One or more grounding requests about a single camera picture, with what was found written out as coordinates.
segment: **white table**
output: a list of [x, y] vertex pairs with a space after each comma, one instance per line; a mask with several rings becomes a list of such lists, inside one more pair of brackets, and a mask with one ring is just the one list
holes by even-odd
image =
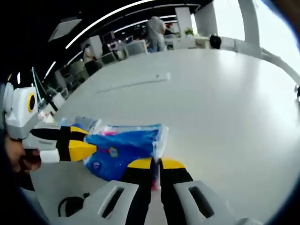
[[[168, 72], [170, 81], [97, 93], [108, 85]], [[55, 118], [161, 122], [170, 128], [166, 156], [184, 163], [194, 179], [228, 199], [237, 216], [266, 222], [289, 195], [300, 170], [294, 85], [282, 69], [235, 52], [159, 52], [99, 70]]]

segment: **robotic arm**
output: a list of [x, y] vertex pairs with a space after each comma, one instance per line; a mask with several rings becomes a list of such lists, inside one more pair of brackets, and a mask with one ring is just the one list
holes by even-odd
[[7, 83], [3, 105], [9, 137], [21, 139], [27, 151], [38, 149], [42, 163], [79, 161], [96, 152], [96, 146], [84, 142], [86, 131], [77, 127], [59, 127], [38, 119], [34, 87], [14, 90], [13, 85]]

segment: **ceiling light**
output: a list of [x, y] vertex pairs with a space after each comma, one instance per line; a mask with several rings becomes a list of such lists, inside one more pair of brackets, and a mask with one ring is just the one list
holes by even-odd
[[96, 20], [95, 22], [90, 24], [88, 27], [83, 29], [83, 31], [81, 31], [75, 38], [73, 38], [73, 40], [66, 46], [66, 49], [68, 49], [78, 38], [80, 38], [85, 32], [87, 32], [89, 29], [91, 29], [97, 23], [105, 20], [106, 18], [108, 18], [108, 17], [110, 17], [110, 16], [112, 16], [112, 15], [114, 15], [114, 14], [120, 12], [120, 11], [123, 11], [124, 9], [130, 8], [130, 7], [133, 7], [133, 6], [137, 6], [137, 5], [149, 2], [149, 1], [155, 1], [155, 0], [142, 0], [142, 1], [134, 2], [134, 3], [131, 3], [129, 5], [123, 6], [119, 9], [116, 9], [116, 10], [110, 12], [109, 14], [106, 14], [105, 16], [102, 16], [100, 19]]
[[67, 62], [67, 65], [69, 65], [78, 55], [80, 55], [82, 53], [82, 51], [80, 51], [79, 53], [76, 54], [76, 56], [74, 56], [73, 58], [70, 59], [69, 62]]
[[44, 79], [46, 79], [46, 77], [49, 75], [50, 71], [52, 70], [52, 68], [54, 67], [55, 64], [56, 64], [56, 62], [54, 61], [54, 62], [52, 63], [52, 65], [49, 67], [49, 69], [48, 69], [48, 71], [47, 71], [47, 73], [46, 73]]
[[165, 18], [172, 18], [172, 17], [176, 17], [176, 15], [164, 15], [164, 16], [160, 16], [160, 19], [165, 19]]
[[20, 74], [20, 72], [17, 75], [17, 80], [18, 80], [18, 84], [20, 84], [21, 83], [21, 74]]
[[130, 25], [127, 25], [127, 26], [125, 26], [125, 27], [122, 27], [122, 28], [120, 28], [120, 29], [115, 30], [114, 33], [117, 33], [117, 32], [119, 32], [120, 30], [126, 29], [126, 28], [128, 28], [128, 27], [132, 27], [132, 26], [138, 25], [138, 24], [140, 24], [140, 23], [145, 23], [145, 22], [147, 22], [147, 21], [148, 21], [148, 20], [142, 20], [142, 21], [140, 21], [140, 22], [132, 23], [132, 24], [130, 24]]
[[165, 23], [177, 23], [178, 20], [169, 20], [169, 21], [164, 21]]

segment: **table surface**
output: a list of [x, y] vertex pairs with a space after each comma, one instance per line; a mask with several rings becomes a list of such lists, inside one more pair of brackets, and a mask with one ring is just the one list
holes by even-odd
[[[97, 93], [107, 86], [171, 73], [165, 82]], [[165, 155], [181, 161], [238, 217], [266, 222], [300, 170], [295, 82], [266, 61], [222, 50], [176, 50], [104, 67], [55, 114], [110, 124], [169, 127]]]

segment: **hand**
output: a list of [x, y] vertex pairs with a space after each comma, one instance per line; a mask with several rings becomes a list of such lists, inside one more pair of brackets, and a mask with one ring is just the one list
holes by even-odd
[[26, 166], [27, 169], [25, 171], [27, 172], [37, 170], [41, 166], [39, 151], [32, 150], [32, 157], [26, 157], [26, 152], [21, 141], [6, 136], [5, 149], [14, 172], [21, 170], [20, 163]]

